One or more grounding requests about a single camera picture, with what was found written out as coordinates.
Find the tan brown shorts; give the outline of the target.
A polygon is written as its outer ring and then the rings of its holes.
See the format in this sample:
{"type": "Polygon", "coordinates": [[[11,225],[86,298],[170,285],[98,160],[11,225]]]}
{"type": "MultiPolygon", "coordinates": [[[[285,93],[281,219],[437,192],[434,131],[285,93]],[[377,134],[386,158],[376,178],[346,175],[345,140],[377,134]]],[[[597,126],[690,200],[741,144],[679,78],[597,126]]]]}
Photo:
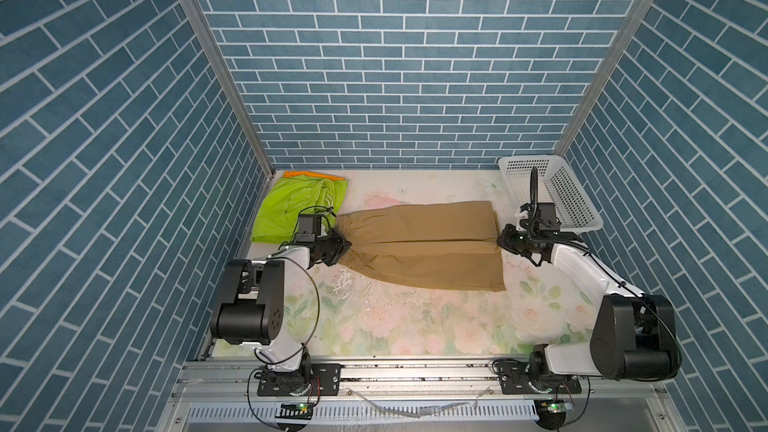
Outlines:
{"type": "Polygon", "coordinates": [[[340,264],[391,284],[459,291],[506,290],[489,201],[397,205],[343,214],[351,243],[340,264]]]}

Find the neon green shorts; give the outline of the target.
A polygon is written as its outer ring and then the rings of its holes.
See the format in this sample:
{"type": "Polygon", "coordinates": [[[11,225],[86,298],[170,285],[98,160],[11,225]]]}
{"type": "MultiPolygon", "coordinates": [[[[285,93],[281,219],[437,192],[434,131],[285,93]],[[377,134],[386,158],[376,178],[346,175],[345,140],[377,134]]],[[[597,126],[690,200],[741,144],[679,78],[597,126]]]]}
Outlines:
{"type": "Polygon", "coordinates": [[[280,244],[294,236],[300,214],[339,213],[348,181],[279,178],[263,199],[251,232],[253,243],[280,244]]]}

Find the orange shorts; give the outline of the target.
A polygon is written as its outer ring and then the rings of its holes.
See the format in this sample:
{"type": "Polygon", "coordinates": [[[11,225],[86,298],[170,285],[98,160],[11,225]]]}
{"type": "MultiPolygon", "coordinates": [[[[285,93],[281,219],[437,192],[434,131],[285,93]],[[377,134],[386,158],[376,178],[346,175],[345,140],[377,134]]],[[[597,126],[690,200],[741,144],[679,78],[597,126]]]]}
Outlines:
{"type": "Polygon", "coordinates": [[[282,175],[282,178],[297,178],[297,177],[307,177],[307,178],[313,178],[313,179],[324,179],[324,180],[331,180],[331,181],[345,181],[347,180],[345,177],[340,177],[337,175],[331,175],[326,173],[320,173],[320,172],[312,172],[312,171],[285,171],[282,175]]]}

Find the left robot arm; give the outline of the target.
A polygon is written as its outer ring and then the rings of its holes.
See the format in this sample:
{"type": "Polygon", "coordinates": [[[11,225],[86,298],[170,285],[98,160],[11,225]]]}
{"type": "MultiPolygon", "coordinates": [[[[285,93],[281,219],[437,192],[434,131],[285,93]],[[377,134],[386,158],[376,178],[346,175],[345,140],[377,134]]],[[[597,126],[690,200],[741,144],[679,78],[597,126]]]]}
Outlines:
{"type": "Polygon", "coordinates": [[[300,238],[265,258],[233,259],[226,264],[209,330],[217,340],[250,349],[267,375],[307,383],[311,378],[307,344],[282,330],[286,278],[296,272],[316,286],[309,269],[337,264],[351,243],[336,232],[300,238]]]}

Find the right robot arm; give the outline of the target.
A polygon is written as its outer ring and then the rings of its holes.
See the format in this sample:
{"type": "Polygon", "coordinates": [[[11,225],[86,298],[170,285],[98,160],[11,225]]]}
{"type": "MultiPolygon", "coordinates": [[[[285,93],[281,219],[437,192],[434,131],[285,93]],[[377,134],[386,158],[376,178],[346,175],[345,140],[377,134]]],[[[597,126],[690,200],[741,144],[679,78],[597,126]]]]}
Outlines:
{"type": "Polygon", "coordinates": [[[678,374],[683,355],[668,299],[621,278],[572,232],[528,231],[508,224],[497,244],[535,266],[553,265],[597,306],[589,340],[536,346],[530,354],[532,375],[657,382],[678,374]]]}

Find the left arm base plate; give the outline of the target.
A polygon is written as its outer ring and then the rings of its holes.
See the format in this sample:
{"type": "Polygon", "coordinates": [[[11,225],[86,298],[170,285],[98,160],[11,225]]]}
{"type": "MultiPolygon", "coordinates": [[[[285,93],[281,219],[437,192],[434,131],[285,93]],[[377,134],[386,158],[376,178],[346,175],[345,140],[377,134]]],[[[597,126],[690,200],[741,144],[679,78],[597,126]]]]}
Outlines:
{"type": "Polygon", "coordinates": [[[258,397],[337,396],[341,381],[340,363],[300,365],[296,371],[276,372],[264,366],[259,370],[258,397]]]}

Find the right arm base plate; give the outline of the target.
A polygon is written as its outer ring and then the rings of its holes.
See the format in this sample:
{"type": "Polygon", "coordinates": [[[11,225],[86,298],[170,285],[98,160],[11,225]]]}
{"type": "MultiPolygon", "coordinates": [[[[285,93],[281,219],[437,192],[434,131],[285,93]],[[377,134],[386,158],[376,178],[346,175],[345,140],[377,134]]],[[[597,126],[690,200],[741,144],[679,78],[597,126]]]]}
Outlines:
{"type": "Polygon", "coordinates": [[[526,361],[496,359],[491,362],[490,370],[497,376],[503,395],[575,395],[582,392],[576,376],[551,374],[526,361]]]}

